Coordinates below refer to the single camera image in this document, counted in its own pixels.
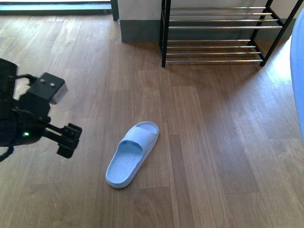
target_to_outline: black camera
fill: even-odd
[[[32,144],[47,137],[58,142],[57,154],[72,157],[82,129],[71,123],[57,128],[48,116],[49,104],[57,104],[67,93],[65,81],[48,73],[17,76],[17,69],[14,63],[0,58],[0,147]],[[15,100],[15,81],[19,78],[27,78],[30,89]]]

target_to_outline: slipper strap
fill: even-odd
[[[124,141],[132,141],[142,148],[142,152],[147,151],[149,148],[149,144],[155,140],[157,135],[155,133],[151,133],[141,127],[132,127],[121,142]]]

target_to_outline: shoe rack shelf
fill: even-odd
[[[172,8],[171,0],[162,0],[159,46],[161,66],[166,63],[229,63],[258,62],[264,66],[304,0],[298,0],[286,21],[272,10],[273,0],[264,7],[202,7]],[[168,40],[169,33],[199,31],[249,30],[248,39],[190,39]],[[255,39],[258,32],[277,29],[278,35],[267,53]]]

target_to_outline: light blue slipper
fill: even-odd
[[[133,126],[117,146],[105,174],[107,183],[114,188],[127,186],[149,155],[158,135],[159,128],[153,122]]]

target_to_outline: white wall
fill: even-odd
[[[266,0],[171,0],[172,7],[240,7],[264,6]],[[274,0],[273,10],[287,18],[297,0]],[[118,0],[120,20],[160,20],[161,0]]]

